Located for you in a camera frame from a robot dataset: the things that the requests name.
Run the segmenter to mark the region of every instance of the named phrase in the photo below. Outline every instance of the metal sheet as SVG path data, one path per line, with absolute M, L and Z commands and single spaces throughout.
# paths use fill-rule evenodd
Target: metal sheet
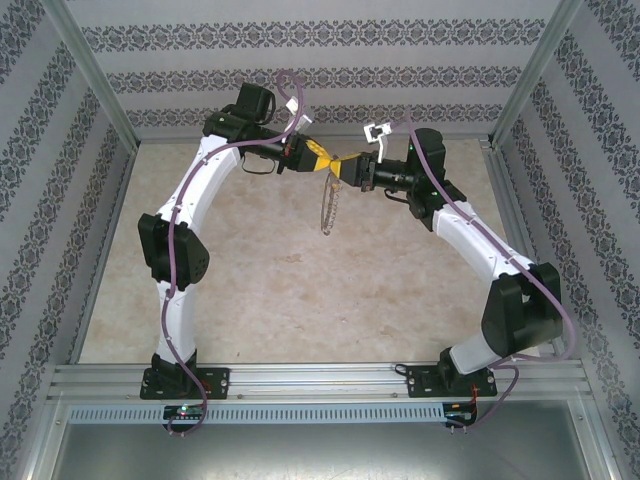
M 182 479 L 589 478 L 566 402 L 512 402 L 467 435 L 436 424 L 68 425 L 54 477 Z

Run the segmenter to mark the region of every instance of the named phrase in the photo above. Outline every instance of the metal base plate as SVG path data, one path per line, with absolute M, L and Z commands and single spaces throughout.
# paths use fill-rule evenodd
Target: metal base plate
M 202 382 L 208 399 L 226 400 L 229 392 L 228 368 L 198 367 L 196 376 Z M 187 395 L 183 392 L 178 393 L 176 389 L 167 388 L 162 384 L 157 372 L 147 368 L 142 377 L 140 398 L 143 400 L 197 400 L 201 395 L 197 388 L 192 388 Z
M 397 368 L 396 372 L 407 377 L 409 398 L 471 397 L 474 385 L 478 397 L 495 397 L 498 394 L 495 378 L 486 368 L 460 377 L 449 389 L 445 387 L 436 365 L 410 365 L 404 368 L 406 373 Z

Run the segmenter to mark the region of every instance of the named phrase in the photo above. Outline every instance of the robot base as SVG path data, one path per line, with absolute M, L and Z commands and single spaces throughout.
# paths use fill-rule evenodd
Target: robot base
M 226 400 L 229 391 L 228 368 L 196 366 L 197 351 L 186 362 L 205 388 L 210 400 Z M 151 358 L 151 368 L 144 371 L 140 398 L 143 400 L 197 400 L 200 391 L 177 363 L 162 360 L 158 354 Z
M 498 394 L 495 377 L 488 368 L 469 375 L 456 370 L 447 348 L 440 354 L 437 365 L 402 365 L 395 367 L 397 374 L 406 377 L 409 398 L 436 397 L 495 397 Z

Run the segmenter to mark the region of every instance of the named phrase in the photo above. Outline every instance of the wire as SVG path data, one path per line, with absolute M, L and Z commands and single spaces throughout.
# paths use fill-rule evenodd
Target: wire
M 407 126 L 409 128 L 409 135 L 411 136 L 411 139 L 413 140 L 413 143 L 416 146 L 416 152 L 418 153 L 418 158 L 420 159 L 420 163 L 422 163 L 422 167 L 424 168 L 424 171 L 427 174 L 427 177 L 429 177 L 429 180 L 431 181 L 433 186 L 436 188 L 438 193 L 440 195 L 442 195 L 442 198 L 445 200 L 445 202 L 447 202 L 447 204 L 458 215 L 460 215 L 466 222 L 472 224 L 480 232 L 480 234 L 482 234 L 482 236 L 484 236 L 487 239 L 487 241 L 489 243 L 491 243 L 491 245 L 493 245 L 496 248 L 496 250 L 498 250 L 498 252 L 500 252 L 500 254 L 504 257 L 504 259 L 506 261 L 508 261 L 520 273 L 522 273 L 525 276 L 525 278 L 530 283 L 532 283 L 547 298 L 547 300 L 549 300 L 549 302 L 555 307 L 555 309 L 558 311 L 558 313 L 562 317 L 562 321 L 564 322 L 564 325 L 566 326 L 566 328 L 568 330 L 568 333 L 569 333 L 569 345 L 565 349 L 565 351 L 559 356 L 536 357 L 536 356 L 533 356 L 533 355 L 524 355 L 524 354 L 517 353 L 515 355 L 512 355 L 509 358 L 516 358 L 516 359 L 521 359 L 521 360 L 532 360 L 532 361 L 536 361 L 536 362 L 555 362 L 555 361 L 560 361 L 560 360 L 566 360 L 567 358 L 569 358 L 573 354 L 573 351 L 574 351 L 575 346 L 576 346 L 576 329 L 575 329 L 575 327 L 573 325 L 573 321 L 569 317 L 569 314 L 567 314 L 567 311 L 564 309 L 564 307 L 558 301 L 558 299 L 553 296 L 553 294 L 549 291 L 549 289 L 547 287 L 545 287 L 542 283 L 540 283 L 540 281 L 536 277 L 534 277 L 529 272 L 529 270 L 527 270 L 526 267 L 521 265 L 515 258 L 513 258 L 513 255 L 507 249 L 505 249 L 500 244 L 500 242 L 498 242 L 493 237 L 493 235 L 491 235 L 489 233 L 489 231 L 481 223 L 477 222 L 474 217 L 469 215 L 467 212 L 465 212 L 458 205 L 455 204 L 455 202 L 451 199 L 449 194 L 447 194 L 446 190 L 442 187 L 442 185 L 440 185 L 440 182 L 438 181 L 438 179 L 434 175 L 433 171 L 431 170 L 431 167 L 429 166 L 429 162 L 427 161 L 426 155 L 422 151 L 422 148 L 417 148 L 420 145 L 420 142 L 418 141 L 418 136 L 416 135 L 415 128 L 413 127 L 413 124 L 411 122 L 411 116 L 409 115 L 408 112 L 405 114 L 405 123 L 407 124 Z M 495 365 L 500 365 L 501 363 L 503 363 L 503 362 L 505 362 L 507 360 L 508 359 L 503 359 L 503 360 L 497 362 Z
M 285 76 L 289 76 L 289 77 L 293 78 L 293 81 L 294 81 L 294 84 L 295 84 L 295 87 L 296 87 L 296 90 L 297 90 L 297 94 L 298 94 L 298 111 L 296 112 L 296 115 L 294 116 L 293 122 L 291 122 L 291 125 L 289 126 L 289 128 L 287 128 L 280 135 L 277 135 L 277 136 L 275 136 L 273 138 L 268 138 L 268 139 L 265 139 L 265 140 L 246 140 L 246 141 L 242 141 L 242 142 L 229 143 L 229 144 L 226 144 L 226 145 L 221 145 L 220 147 L 215 148 L 214 150 L 212 150 L 209 153 L 207 153 L 191 169 L 191 171 L 189 172 L 189 174 L 185 178 L 185 181 L 183 182 L 182 188 L 180 189 L 180 192 L 178 193 L 175 205 L 173 207 L 173 211 L 171 213 L 171 220 L 169 221 L 169 270 L 171 272 L 171 283 L 170 283 L 169 289 L 167 290 L 166 297 L 165 297 L 163 305 L 162 305 L 162 334 L 164 336 L 165 341 L 167 342 L 167 347 L 169 347 L 169 350 L 171 351 L 172 355 L 175 357 L 176 362 L 178 363 L 178 365 L 180 365 L 180 367 L 184 370 L 184 372 L 187 374 L 187 376 L 196 384 L 196 387 L 198 387 L 198 390 L 200 391 L 200 395 L 202 396 L 203 408 L 202 408 L 202 415 L 200 416 L 200 419 L 198 420 L 198 422 L 196 424 L 194 424 L 191 428 L 189 428 L 189 430 L 187 430 L 185 432 L 176 432 L 176 431 L 172 430 L 171 424 L 173 423 L 173 421 L 175 420 L 176 417 L 170 418 L 169 422 L 167 423 L 167 430 L 169 431 L 170 435 L 179 435 L 180 437 L 186 437 L 187 435 L 190 435 L 191 433 L 195 432 L 198 428 L 200 428 L 202 426 L 202 424 L 203 424 L 203 422 L 204 422 L 204 420 L 205 420 L 205 418 L 207 416 L 207 409 L 208 409 L 207 392 L 204 389 L 204 386 L 202 385 L 200 380 L 198 380 L 198 377 L 196 377 L 196 375 L 189 369 L 189 367 L 187 367 L 187 365 L 184 363 L 184 361 L 180 358 L 180 355 L 179 355 L 178 351 L 176 350 L 175 346 L 173 345 L 173 343 L 171 341 L 171 336 L 169 335 L 169 330 L 168 330 L 168 327 L 167 327 L 167 311 L 168 311 L 168 308 L 169 308 L 169 302 L 174 297 L 174 295 L 176 293 L 176 286 L 177 286 L 176 252 L 175 252 L 175 245 L 174 245 L 173 241 L 174 241 L 175 225 L 176 225 L 176 220 L 178 218 L 178 213 L 180 212 L 182 201 L 184 199 L 185 194 L 187 193 L 187 189 L 189 188 L 189 185 L 191 184 L 191 182 L 195 178 L 195 176 L 198 173 L 198 171 L 204 165 L 206 165 L 209 162 L 210 159 L 212 159 L 213 157 L 215 157 L 219 153 L 221 153 L 221 152 L 223 152 L 223 151 L 225 151 L 225 150 L 227 150 L 229 148 L 240 148 L 240 147 L 249 147 L 249 146 L 255 146 L 255 145 L 268 145 L 270 143 L 276 143 L 276 142 L 279 142 L 280 140 L 288 137 L 289 135 L 291 135 L 295 131 L 295 127 L 298 124 L 298 122 L 300 121 L 300 118 L 302 117 L 302 111 L 303 111 L 303 106 L 304 106 L 303 91 L 302 91 L 302 86 L 301 86 L 300 80 L 298 79 L 298 77 L 295 76 L 295 74 L 291 70 L 281 70 L 278 73 L 278 76 L 277 76 L 278 91 L 281 92 L 281 94 L 283 94 L 283 92 L 284 92 L 284 90 L 282 89 L 281 83 L 282 83 L 282 81 L 283 81 Z
M 267 117 L 267 119 L 264 122 L 260 122 L 260 123 L 256 123 L 256 125 L 267 125 L 269 123 L 271 123 L 271 120 L 273 120 L 273 115 L 276 113 L 276 96 L 275 95 L 271 95 L 271 110 L 269 111 L 269 116 Z
M 567 331 L 568 331 L 568 335 L 569 335 L 569 345 L 567 346 L 565 351 L 559 356 L 536 357 L 536 356 L 533 356 L 533 355 L 524 355 L 524 354 L 516 353 L 515 355 L 511 355 L 510 357 L 503 358 L 503 359 L 498 360 L 497 362 L 489 365 L 488 368 L 490 368 L 492 370 L 507 370 L 507 369 L 508 370 L 513 370 L 514 376 L 513 376 L 513 380 L 511 381 L 511 384 L 509 385 L 509 387 L 507 387 L 507 389 L 504 391 L 504 393 L 501 395 L 501 397 L 498 399 L 498 401 L 495 404 L 493 404 L 493 406 L 489 409 L 489 411 L 487 413 L 485 413 L 473 425 L 468 427 L 468 428 L 476 428 L 478 425 L 482 425 L 485 421 L 487 421 L 489 418 L 491 418 L 493 415 L 495 415 L 495 413 L 498 410 L 498 408 L 500 408 L 500 406 L 505 401 L 505 399 L 509 396 L 509 394 L 511 394 L 511 391 L 514 389 L 514 387 L 516 386 L 516 383 L 518 382 L 518 379 L 520 378 L 520 370 L 518 369 L 518 367 L 516 367 L 515 365 L 503 365 L 505 362 L 507 362 L 507 361 L 509 361 L 511 359 L 531 360 L 531 361 L 543 362 L 543 363 L 566 360 L 567 358 L 569 358 L 573 354 L 573 351 L 575 350 L 575 346 L 576 346 L 576 329 L 575 329 L 575 327 L 573 325 L 573 321 L 571 320 L 571 318 L 567 314 L 567 311 L 564 309 L 564 307 L 558 301 L 558 299 L 553 296 L 553 294 L 549 291 L 549 289 L 547 287 L 545 287 L 536 277 L 534 277 L 529 272 L 529 270 L 527 270 L 527 268 L 525 266 L 521 265 L 515 258 L 513 258 L 513 255 L 507 249 L 505 249 L 500 244 L 500 242 L 498 242 L 493 237 L 493 235 L 491 235 L 489 233 L 489 231 L 481 223 L 477 222 L 474 217 L 472 217 L 471 215 L 467 214 L 467 212 L 465 212 L 458 205 L 455 204 L 453 199 L 447 194 L 446 190 L 440 184 L 440 182 L 436 178 L 435 174 L 431 170 L 431 167 L 429 166 L 429 162 L 428 162 L 426 154 L 422 151 L 422 148 L 418 148 L 419 145 L 420 145 L 420 141 L 418 140 L 418 136 L 416 134 L 415 128 L 414 128 L 413 123 L 411 121 L 411 114 L 410 114 L 409 111 L 405 112 L 404 122 L 407 124 L 407 127 L 409 129 L 409 135 L 411 136 L 411 140 L 413 141 L 413 144 L 416 147 L 416 152 L 418 153 L 418 158 L 420 159 L 420 163 L 422 163 L 422 167 L 424 168 L 424 171 L 427 174 L 427 177 L 429 178 L 429 180 L 431 181 L 433 186 L 436 188 L 438 193 L 440 195 L 442 195 L 442 198 L 445 200 L 445 202 L 447 202 L 447 204 L 458 215 L 460 215 L 460 217 L 462 217 L 469 224 L 472 224 L 480 232 L 480 234 L 482 236 L 484 236 L 487 239 L 487 241 L 489 243 L 491 243 L 491 245 L 493 245 L 496 248 L 496 250 L 498 250 L 498 252 L 503 256 L 503 258 L 507 262 L 509 262 L 520 273 L 522 273 L 524 275 L 524 277 L 529 282 L 531 282 L 547 298 L 547 300 L 549 300 L 549 302 L 555 307 L 555 309 L 558 311 L 558 313 L 562 317 L 562 321 L 563 321 L 564 325 L 566 326 Z
M 246 173 L 250 173 L 251 175 L 269 175 L 269 174 L 273 173 L 273 171 L 276 169 L 276 161 L 271 159 L 271 161 L 273 162 L 273 165 L 271 166 L 271 170 L 269 170 L 268 172 L 256 172 L 255 170 L 247 170 L 244 167 L 244 162 L 246 162 L 246 160 L 247 160 L 247 157 L 245 156 L 242 159 L 242 171 L 246 172 Z

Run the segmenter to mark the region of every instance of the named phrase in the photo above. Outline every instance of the patterned wallpaper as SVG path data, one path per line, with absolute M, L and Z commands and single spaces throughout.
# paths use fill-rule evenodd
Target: patterned wallpaper
M 637 3 L 585 2 L 502 145 L 536 256 L 563 277 L 624 478 L 640 478 L 638 31 Z
M 78 336 L 129 152 L 31 0 L 0 1 L 0 478 Z
M 490 133 L 558 0 L 73 0 L 68 5 L 142 138 L 197 136 L 243 81 L 297 72 L 311 133 L 415 120 Z M 286 115 L 280 110 L 278 123 Z

